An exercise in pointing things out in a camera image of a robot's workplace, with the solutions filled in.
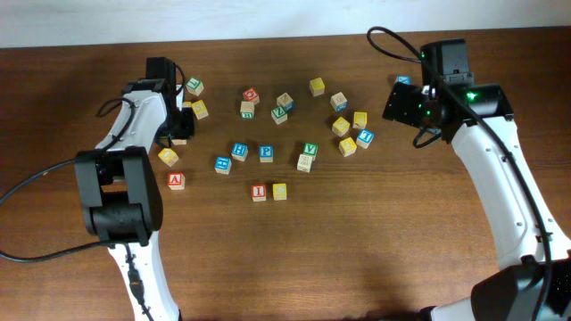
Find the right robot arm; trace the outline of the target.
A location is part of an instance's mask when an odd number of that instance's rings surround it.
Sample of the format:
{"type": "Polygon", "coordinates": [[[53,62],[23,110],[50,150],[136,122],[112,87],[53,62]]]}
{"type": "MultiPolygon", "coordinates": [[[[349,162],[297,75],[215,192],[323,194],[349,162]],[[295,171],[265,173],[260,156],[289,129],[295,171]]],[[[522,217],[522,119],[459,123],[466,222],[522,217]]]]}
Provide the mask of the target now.
{"type": "Polygon", "coordinates": [[[476,85],[462,39],[414,51],[422,86],[397,82],[385,119],[450,144],[466,167],[492,230],[499,272],[463,300],[422,309],[424,320],[568,320],[570,240],[551,215],[520,148],[498,85],[476,85]]]}

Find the green letter R block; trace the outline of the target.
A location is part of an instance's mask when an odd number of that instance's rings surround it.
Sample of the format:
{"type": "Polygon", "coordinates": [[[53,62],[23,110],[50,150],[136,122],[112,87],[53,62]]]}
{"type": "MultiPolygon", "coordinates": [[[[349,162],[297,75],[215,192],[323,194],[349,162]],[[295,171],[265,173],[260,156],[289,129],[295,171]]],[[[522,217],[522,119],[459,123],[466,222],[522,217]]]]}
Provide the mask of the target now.
{"type": "Polygon", "coordinates": [[[186,139],[173,139],[171,140],[173,145],[185,145],[187,144],[187,140],[186,139]]]}

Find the red letter I block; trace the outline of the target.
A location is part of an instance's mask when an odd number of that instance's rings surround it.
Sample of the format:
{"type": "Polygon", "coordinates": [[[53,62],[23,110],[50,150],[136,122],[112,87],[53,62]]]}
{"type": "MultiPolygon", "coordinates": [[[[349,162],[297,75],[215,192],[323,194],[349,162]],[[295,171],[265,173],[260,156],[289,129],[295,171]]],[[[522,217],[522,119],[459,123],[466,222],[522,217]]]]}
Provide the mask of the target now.
{"type": "Polygon", "coordinates": [[[267,188],[265,185],[252,185],[252,200],[265,202],[267,200],[267,188]]]}

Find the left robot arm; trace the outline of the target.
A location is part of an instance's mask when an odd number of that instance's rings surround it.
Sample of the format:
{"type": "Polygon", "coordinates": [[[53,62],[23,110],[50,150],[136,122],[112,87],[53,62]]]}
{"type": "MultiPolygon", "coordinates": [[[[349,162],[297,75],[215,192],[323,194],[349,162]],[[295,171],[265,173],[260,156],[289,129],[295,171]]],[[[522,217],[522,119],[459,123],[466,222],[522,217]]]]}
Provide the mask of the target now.
{"type": "Polygon", "coordinates": [[[163,204],[149,161],[153,144],[194,135],[193,116],[177,106],[181,73],[168,58],[147,59],[145,76],[122,89],[108,135],[74,164],[86,229],[117,263],[137,320],[182,317],[161,263],[163,204]]]}

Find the red letter A block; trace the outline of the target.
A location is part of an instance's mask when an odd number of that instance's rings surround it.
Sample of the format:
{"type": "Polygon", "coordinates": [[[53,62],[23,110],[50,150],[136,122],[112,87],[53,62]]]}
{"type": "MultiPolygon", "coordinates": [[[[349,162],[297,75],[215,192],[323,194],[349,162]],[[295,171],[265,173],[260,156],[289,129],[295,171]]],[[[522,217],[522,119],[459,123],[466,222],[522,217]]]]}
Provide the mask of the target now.
{"type": "Polygon", "coordinates": [[[167,184],[171,190],[184,190],[186,187],[186,178],[182,172],[169,173],[167,184]]]}

